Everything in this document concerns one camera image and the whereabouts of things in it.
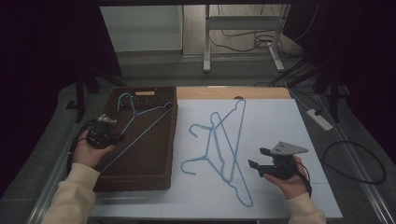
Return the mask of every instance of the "hand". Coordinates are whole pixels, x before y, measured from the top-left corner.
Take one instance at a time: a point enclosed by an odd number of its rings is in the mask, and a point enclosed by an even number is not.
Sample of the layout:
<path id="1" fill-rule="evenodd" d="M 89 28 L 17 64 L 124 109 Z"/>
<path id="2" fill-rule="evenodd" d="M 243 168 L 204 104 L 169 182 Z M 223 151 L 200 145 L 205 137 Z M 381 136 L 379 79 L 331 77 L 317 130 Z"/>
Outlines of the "hand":
<path id="1" fill-rule="evenodd" d="M 76 150 L 73 156 L 73 162 L 80 163 L 83 165 L 95 168 L 100 160 L 110 151 L 116 148 L 114 145 L 108 146 L 104 149 L 96 149 L 87 143 L 85 138 L 87 137 L 88 131 L 85 131 L 78 138 Z"/>
<path id="2" fill-rule="evenodd" d="M 302 163 L 301 159 L 297 156 L 293 156 L 293 157 L 297 162 L 298 171 L 306 177 L 304 167 L 301 164 L 299 164 Z M 265 174 L 264 178 L 269 182 L 277 185 L 283 191 L 287 199 L 292 199 L 307 193 L 307 189 L 304 181 L 297 175 L 294 175 L 287 180 L 281 180 L 268 174 Z"/>

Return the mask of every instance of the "white power strip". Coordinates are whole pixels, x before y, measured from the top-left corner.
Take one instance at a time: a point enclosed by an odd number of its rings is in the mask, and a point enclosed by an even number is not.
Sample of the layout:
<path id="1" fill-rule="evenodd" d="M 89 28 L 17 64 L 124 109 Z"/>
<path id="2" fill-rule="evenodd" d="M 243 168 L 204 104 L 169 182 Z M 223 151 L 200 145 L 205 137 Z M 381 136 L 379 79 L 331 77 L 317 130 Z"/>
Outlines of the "white power strip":
<path id="1" fill-rule="evenodd" d="M 332 125 L 327 122 L 326 119 L 324 119 L 321 115 L 315 115 L 315 110 L 314 109 L 310 109 L 308 111 L 306 111 L 306 114 L 308 114 L 309 117 L 311 117 L 311 119 L 313 119 L 324 131 L 329 131 L 332 129 Z"/>

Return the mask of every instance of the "cream sweater sleeve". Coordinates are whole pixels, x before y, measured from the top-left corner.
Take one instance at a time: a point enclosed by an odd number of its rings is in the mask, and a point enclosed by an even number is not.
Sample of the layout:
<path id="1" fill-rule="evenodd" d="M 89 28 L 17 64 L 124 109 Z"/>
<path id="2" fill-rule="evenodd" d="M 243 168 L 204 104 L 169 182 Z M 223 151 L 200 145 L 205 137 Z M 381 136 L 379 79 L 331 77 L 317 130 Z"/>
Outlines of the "cream sweater sleeve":
<path id="1" fill-rule="evenodd" d="M 98 176 L 91 167 L 74 163 L 69 176 L 59 183 L 41 223 L 86 223 L 95 201 L 92 190 Z"/>
<path id="2" fill-rule="evenodd" d="M 315 208 L 308 193 L 288 200 L 291 210 L 289 224 L 321 224 L 326 223 L 324 213 Z"/>

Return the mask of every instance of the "brown tray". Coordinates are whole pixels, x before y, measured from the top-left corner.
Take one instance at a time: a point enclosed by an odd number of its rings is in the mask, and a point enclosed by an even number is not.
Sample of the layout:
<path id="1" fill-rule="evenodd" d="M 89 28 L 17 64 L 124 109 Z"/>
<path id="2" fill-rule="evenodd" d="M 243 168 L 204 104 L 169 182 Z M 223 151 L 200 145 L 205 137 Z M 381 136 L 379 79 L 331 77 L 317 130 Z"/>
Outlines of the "brown tray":
<path id="1" fill-rule="evenodd" d="M 134 120 L 125 131 L 125 139 L 97 167 L 102 171 L 119 157 L 101 173 L 94 191 L 169 189 L 177 124 L 176 87 L 114 88 L 104 113 L 117 120 L 113 133 L 121 133 L 133 117 Z"/>

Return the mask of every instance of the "wall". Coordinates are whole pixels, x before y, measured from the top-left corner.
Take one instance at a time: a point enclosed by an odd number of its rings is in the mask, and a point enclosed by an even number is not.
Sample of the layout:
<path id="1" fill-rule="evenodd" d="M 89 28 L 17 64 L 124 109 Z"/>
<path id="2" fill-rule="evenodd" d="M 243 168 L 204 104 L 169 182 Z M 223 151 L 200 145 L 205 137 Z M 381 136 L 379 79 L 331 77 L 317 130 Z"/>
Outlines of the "wall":
<path id="1" fill-rule="evenodd" d="M 181 6 L 101 7 L 114 50 L 182 48 Z"/>

